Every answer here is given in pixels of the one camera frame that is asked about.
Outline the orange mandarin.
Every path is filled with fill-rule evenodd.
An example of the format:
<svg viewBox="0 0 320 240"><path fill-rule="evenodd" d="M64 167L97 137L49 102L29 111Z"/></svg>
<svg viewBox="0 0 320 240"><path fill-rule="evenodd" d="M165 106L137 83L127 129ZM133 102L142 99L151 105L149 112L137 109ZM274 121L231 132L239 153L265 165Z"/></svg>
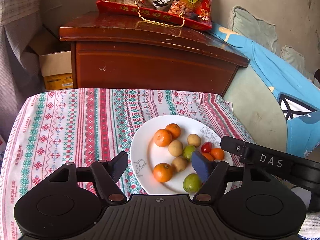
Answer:
<svg viewBox="0 0 320 240"><path fill-rule="evenodd" d="M209 161L214 161L214 158L210 153L202 153L202 155Z"/></svg>
<svg viewBox="0 0 320 240"><path fill-rule="evenodd" d="M181 135L180 126L177 124L168 124L165 129L171 133L173 140L176 140Z"/></svg>
<svg viewBox="0 0 320 240"><path fill-rule="evenodd" d="M212 148L210 155L214 158L214 160L223 160L225 158L224 150L221 148Z"/></svg>
<svg viewBox="0 0 320 240"><path fill-rule="evenodd" d="M172 142L172 133L167 129L159 129L153 136L153 142L158 147L168 146Z"/></svg>
<svg viewBox="0 0 320 240"><path fill-rule="evenodd" d="M166 183L173 177L172 166L167 163L159 163L153 168L153 177L160 183Z"/></svg>

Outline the green fruit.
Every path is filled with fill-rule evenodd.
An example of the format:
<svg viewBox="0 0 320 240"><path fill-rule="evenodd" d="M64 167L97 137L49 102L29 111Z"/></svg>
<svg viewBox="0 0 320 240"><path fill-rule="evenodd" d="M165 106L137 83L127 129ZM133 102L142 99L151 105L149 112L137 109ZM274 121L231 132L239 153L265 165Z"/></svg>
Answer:
<svg viewBox="0 0 320 240"><path fill-rule="evenodd" d="M202 181L196 173L189 174L183 181L183 189L188 193L196 193L202 187Z"/></svg>
<svg viewBox="0 0 320 240"><path fill-rule="evenodd" d="M196 151L196 147L194 145L188 145L183 149L182 157L188 162L191 162L192 153L194 151Z"/></svg>

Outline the red cherry tomato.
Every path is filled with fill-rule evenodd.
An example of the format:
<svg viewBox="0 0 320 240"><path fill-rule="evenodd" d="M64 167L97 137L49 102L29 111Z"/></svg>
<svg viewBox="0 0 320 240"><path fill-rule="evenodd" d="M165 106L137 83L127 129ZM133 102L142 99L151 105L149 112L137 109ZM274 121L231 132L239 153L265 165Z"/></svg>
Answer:
<svg viewBox="0 0 320 240"><path fill-rule="evenodd" d="M210 153L212 150L212 143L211 142L205 142L202 146L201 146L201 152L202 153Z"/></svg>

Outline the brown kiwi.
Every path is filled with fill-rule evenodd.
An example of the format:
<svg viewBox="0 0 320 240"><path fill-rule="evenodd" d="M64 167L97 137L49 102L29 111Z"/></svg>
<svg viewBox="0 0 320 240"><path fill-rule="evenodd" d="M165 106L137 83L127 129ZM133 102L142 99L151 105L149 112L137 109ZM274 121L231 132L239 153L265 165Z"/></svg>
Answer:
<svg viewBox="0 0 320 240"><path fill-rule="evenodd" d="M187 143L188 145L199 147L201 145L201 138L196 134L190 134L187 137Z"/></svg>
<svg viewBox="0 0 320 240"><path fill-rule="evenodd" d="M174 140L169 144L168 151L172 156L179 157L183 154L183 144L179 140Z"/></svg>
<svg viewBox="0 0 320 240"><path fill-rule="evenodd" d="M183 157L176 157L172 163L171 166L174 170L175 173L179 173L181 171L184 171L186 167L188 166L188 161L187 159Z"/></svg>

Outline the orange mandarin top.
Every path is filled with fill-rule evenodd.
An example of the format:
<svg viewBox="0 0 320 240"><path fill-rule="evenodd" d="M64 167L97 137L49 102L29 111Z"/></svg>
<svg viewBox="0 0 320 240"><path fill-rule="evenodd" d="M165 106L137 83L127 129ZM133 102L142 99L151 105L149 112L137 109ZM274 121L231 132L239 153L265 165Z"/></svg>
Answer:
<svg viewBox="0 0 320 240"><path fill-rule="evenodd" d="M171 133L173 140L176 140L181 135L180 126L177 124L168 124L165 129Z"/></svg>

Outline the white round plate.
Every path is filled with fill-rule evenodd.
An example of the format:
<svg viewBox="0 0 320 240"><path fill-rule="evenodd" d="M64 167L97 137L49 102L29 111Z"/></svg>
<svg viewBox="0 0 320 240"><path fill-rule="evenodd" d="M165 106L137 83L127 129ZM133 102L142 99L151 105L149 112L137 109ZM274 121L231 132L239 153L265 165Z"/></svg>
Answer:
<svg viewBox="0 0 320 240"><path fill-rule="evenodd" d="M175 123L181 128L178 140L187 146L187 137L196 134L202 142L211 142L220 147L221 137L208 125L180 115L164 115L155 117L144 123L135 133L131 142L131 164L137 180L148 194L186 194L183 189L185 177L195 173L192 165L166 182L160 183L153 177L153 168L159 163L171 164L174 160L167 147L159 147L153 142L154 134L167 125Z"/></svg>

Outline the patterned striped tablecloth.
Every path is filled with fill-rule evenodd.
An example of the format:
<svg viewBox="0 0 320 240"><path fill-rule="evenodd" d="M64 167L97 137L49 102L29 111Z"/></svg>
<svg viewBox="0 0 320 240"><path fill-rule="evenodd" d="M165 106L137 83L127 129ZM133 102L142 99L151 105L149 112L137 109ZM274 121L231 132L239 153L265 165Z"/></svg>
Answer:
<svg viewBox="0 0 320 240"><path fill-rule="evenodd" d="M66 162L78 167L129 152L146 121L181 115L226 135L252 137L221 96L177 90L80 88L29 97L11 129L1 168L1 239L18 239L16 202Z"/></svg>

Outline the pale green bed sheet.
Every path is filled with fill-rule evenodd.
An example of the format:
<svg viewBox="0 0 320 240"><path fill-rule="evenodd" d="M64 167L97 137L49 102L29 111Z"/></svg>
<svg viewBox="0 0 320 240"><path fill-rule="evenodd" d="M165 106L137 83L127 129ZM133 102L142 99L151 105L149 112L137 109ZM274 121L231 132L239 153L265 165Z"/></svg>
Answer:
<svg viewBox="0 0 320 240"><path fill-rule="evenodd" d="M239 67L223 99L261 146L286 151L287 125L279 104L269 88L249 65Z"/></svg>

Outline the blue cartoon blanket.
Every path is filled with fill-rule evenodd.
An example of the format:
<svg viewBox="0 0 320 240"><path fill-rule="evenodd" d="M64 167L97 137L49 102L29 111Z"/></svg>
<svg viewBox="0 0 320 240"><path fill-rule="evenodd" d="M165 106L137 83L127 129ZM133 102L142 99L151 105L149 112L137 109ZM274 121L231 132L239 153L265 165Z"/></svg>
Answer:
<svg viewBox="0 0 320 240"><path fill-rule="evenodd" d="M250 60L286 120L286 152L307 157L319 146L319 89L284 59L252 39L216 23L208 33Z"/></svg>

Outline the dark wooden cabinet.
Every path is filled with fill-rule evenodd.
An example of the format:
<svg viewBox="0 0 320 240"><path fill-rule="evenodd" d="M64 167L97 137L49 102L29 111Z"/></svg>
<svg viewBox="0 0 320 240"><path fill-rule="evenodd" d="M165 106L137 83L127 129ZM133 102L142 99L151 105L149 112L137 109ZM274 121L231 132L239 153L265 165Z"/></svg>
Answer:
<svg viewBox="0 0 320 240"><path fill-rule="evenodd" d="M76 88L169 89L224 95L249 59L189 28L89 12L60 28Z"/></svg>

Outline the open cardboard box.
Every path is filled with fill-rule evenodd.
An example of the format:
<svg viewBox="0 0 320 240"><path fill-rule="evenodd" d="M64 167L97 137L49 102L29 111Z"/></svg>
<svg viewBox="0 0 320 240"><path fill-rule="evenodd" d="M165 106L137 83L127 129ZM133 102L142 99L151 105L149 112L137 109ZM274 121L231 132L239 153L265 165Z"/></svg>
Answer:
<svg viewBox="0 0 320 240"><path fill-rule="evenodd" d="M46 90L73 88L71 45L61 42L43 27L30 41L29 47L38 55Z"/></svg>

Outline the red snack gift bag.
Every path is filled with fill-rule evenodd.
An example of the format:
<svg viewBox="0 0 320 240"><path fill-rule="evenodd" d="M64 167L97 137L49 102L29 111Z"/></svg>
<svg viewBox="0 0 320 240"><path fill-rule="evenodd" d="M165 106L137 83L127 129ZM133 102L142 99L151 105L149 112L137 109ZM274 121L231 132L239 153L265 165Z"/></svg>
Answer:
<svg viewBox="0 0 320 240"><path fill-rule="evenodd" d="M209 30L212 0L97 0L100 13L137 15L141 20L169 27Z"/></svg>

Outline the grey checked curtain cloth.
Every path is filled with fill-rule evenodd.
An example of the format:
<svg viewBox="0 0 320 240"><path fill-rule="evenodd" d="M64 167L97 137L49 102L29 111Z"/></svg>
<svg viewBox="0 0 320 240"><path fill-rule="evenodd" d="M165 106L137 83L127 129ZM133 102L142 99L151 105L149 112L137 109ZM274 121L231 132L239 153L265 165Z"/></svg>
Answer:
<svg viewBox="0 0 320 240"><path fill-rule="evenodd" d="M25 100L43 91L38 56L27 49L40 31L41 0L1 0L1 136L8 140Z"/></svg>

